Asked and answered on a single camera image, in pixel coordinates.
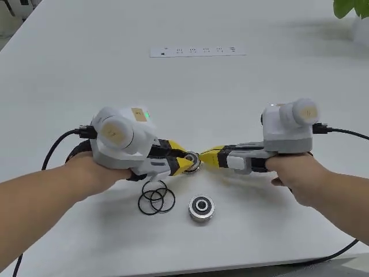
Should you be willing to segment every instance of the rubber o-ring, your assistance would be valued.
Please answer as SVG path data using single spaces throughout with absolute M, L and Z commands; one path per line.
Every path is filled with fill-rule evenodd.
M 149 213 L 149 212 L 145 212 L 142 208 L 141 208 L 141 199 L 142 197 L 145 196 L 146 193 L 152 193 L 151 195 L 153 195 L 154 193 L 157 193 L 160 195 L 161 198 L 161 206 L 159 209 L 157 209 L 156 207 L 154 207 L 154 205 L 152 204 L 152 200 L 150 200 L 150 204 L 151 204 L 151 207 L 155 210 L 155 212 L 152 212 L 152 213 Z M 144 215 L 155 215 L 157 213 L 159 213 L 161 211 L 161 209 L 163 208 L 164 206 L 164 196 L 160 193 L 160 192 L 157 192 L 156 190 L 148 190 L 146 192 L 144 192 L 142 195 L 140 195 L 140 197 L 138 198 L 138 209 L 144 214 Z
M 164 189 L 164 188 L 160 188 L 160 189 L 157 189 L 157 190 L 154 190 L 154 191 L 155 191 L 156 193 L 158 193 L 158 194 L 162 195 L 160 192 L 158 192 L 158 190 L 161 190 L 161 189 Z M 150 200 L 151 207 L 152 207 L 156 212 L 161 213 L 161 214 L 164 214 L 164 213 L 166 213 L 166 212 L 169 212 L 171 209 L 173 209 L 173 207 L 174 207 L 174 205 L 175 205 L 175 195 L 174 195 L 174 192 L 173 192 L 172 190 L 168 189 L 168 188 L 166 188 L 166 190 L 167 190 L 168 192 L 170 192 L 170 193 L 172 194 L 172 196 L 173 196 L 173 203 L 172 203 L 172 205 L 171 205 L 169 208 L 167 208 L 167 209 L 162 209 L 162 208 L 163 208 L 163 205 L 164 205 L 164 198 L 163 198 L 163 200 L 162 200 L 162 204 L 163 204 L 163 205 L 161 205 L 160 209 L 157 209 L 156 207 L 154 207 L 154 205 L 152 204 L 152 201 Z
M 165 189 L 165 192 L 164 192 L 164 194 L 161 194 L 161 193 L 159 193 L 160 195 L 162 195 L 162 197 L 159 197 L 159 198 L 156 198 L 156 199 L 152 199 L 152 196 L 153 196 L 153 194 L 154 193 L 152 193 L 151 194 L 151 196 L 150 197 L 148 197 L 148 196 L 146 196 L 146 192 L 144 192 L 144 189 L 145 189 L 145 187 L 146 187 L 146 185 L 147 184 L 149 184 L 149 183 L 151 183 L 151 181 L 148 181 L 148 182 L 146 182 L 143 186 L 142 186 L 142 189 L 141 189 L 141 192 L 142 192 L 142 195 L 147 199 L 147 200 L 149 200 L 149 201 L 158 201 L 158 200 L 163 200 L 164 201 L 164 196 L 167 194 L 167 191 L 168 191 L 168 187 L 167 187 L 167 184 L 166 183 L 164 183 L 163 181 L 158 181 L 159 183 L 162 183 L 163 185 L 164 185 L 164 188 L 161 188 L 161 189 Z

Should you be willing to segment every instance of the floor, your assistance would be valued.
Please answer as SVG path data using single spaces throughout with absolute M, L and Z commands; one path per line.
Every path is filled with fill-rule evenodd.
M 8 12 L 5 3 L 0 1 L 0 51 L 7 44 L 12 34 L 21 26 L 22 20 L 14 18 Z M 341 259 L 329 263 L 321 264 L 310 268 L 292 268 L 292 267 L 263 267 L 249 269 L 233 269 L 217 272 L 203 272 L 197 274 L 188 274 L 191 277 L 328 277 L 328 276 L 369 276 L 369 254 L 362 255 L 355 259 Z

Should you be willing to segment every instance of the forearm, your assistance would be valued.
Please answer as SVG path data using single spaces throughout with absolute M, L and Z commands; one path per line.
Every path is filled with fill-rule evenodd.
M 0 272 L 79 200 L 76 175 L 58 167 L 0 184 Z
M 342 231 L 369 245 L 369 179 L 331 173 L 312 203 Z

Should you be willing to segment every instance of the cable connector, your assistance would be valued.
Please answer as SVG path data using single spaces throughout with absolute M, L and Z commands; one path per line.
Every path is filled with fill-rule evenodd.
M 328 124 L 318 122 L 312 125 L 313 134 L 328 134 L 331 132 L 333 132 L 332 128 L 328 127 Z
M 97 138 L 97 131 L 91 125 L 81 125 L 77 131 L 81 139 L 95 140 Z

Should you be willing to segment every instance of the silver ring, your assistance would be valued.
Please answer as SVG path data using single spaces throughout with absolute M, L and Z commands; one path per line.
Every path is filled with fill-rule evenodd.
M 204 203 L 204 207 L 203 208 L 200 208 L 200 203 Z M 208 202 L 204 201 L 204 200 L 198 200 L 195 204 L 197 210 L 199 210 L 200 212 L 204 212 L 206 211 L 206 209 L 208 208 Z

